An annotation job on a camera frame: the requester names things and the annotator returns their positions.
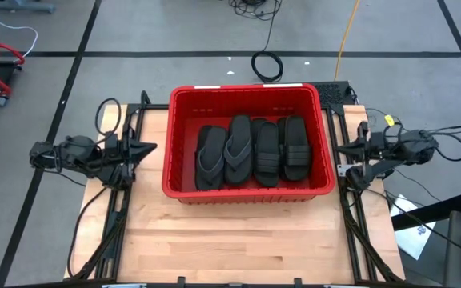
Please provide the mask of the red plastic ribbed bin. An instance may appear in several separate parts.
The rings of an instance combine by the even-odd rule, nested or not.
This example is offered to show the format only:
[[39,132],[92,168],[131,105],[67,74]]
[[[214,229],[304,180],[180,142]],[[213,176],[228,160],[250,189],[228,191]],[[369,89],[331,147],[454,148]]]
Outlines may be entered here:
[[[306,178],[262,186],[253,172],[252,121],[303,118]],[[181,86],[170,97],[162,188],[184,204],[305,202],[334,189],[318,91],[310,84]]]

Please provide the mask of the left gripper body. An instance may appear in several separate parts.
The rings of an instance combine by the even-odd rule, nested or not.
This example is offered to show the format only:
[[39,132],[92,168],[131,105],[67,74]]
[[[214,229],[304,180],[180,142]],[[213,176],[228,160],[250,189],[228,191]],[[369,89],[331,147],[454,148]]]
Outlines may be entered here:
[[130,142],[128,139],[119,139],[117,135],[111,135],[104,141],[105,165],[117,165],[130,162]]

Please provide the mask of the grey furniture base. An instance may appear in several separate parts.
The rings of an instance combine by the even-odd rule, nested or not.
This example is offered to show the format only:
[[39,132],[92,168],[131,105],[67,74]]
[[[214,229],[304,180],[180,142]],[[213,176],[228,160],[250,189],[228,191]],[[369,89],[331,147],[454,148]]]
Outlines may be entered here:
[[0,0],[0,10],[55,12],[55,5],[42,0]]

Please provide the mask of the black desk foot bar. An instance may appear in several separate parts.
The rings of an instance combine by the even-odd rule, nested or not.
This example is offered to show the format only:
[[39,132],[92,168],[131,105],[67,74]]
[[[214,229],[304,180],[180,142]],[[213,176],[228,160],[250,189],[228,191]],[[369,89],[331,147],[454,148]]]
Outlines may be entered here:
[[461,212],[461,195],[414,210],[399,210],[401,214],[391,216],[394,231],[448,219],[452,211]]

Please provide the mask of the black perforated electronics box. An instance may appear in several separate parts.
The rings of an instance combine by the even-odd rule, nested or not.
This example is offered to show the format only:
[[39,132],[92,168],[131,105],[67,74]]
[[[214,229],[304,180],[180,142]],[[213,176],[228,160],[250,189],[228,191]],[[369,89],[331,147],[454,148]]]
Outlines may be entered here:
[[355,104],[352,87],[348,81],[312,82],[311,85],[319,93],[321,106],[329,106],[330,104]]

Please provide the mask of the white paper sheet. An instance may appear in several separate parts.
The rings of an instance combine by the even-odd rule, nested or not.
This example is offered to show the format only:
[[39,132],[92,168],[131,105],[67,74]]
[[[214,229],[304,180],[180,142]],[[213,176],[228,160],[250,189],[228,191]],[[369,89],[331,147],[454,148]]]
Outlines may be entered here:
[[[408,212],[417,208],[416,204],[400,194],[395,199],[395,205],[390,208],[390,216],[401,215],[403,211]],[[414,226],[395,231],[395,239],[398,247],[414,260],[419,259],[430,236],[431,231],[425,226]]]

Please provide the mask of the black rubber slide sandal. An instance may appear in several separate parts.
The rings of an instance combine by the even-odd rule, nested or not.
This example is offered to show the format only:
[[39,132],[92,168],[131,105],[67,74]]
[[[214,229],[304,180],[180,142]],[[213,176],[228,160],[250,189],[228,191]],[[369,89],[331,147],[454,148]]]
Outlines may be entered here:
[[279,148],[282,178],[290,182],[301,181],[309,174],[312,155],[305,122],[298,115],[280,118]]
[[279,182],[281,153],[279,130],[265,118],[252,121],[253,172],[255,179],[265,187],[276,187]]

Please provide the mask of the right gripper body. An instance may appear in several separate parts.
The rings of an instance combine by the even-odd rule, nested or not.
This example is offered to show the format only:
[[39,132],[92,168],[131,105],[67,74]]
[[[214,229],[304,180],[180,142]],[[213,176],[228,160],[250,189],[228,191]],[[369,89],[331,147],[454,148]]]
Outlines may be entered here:
[[362,121],[358,126],[359,159],[369,161],[383,158],[385,141],[382,132],[370,132],[368,122]]

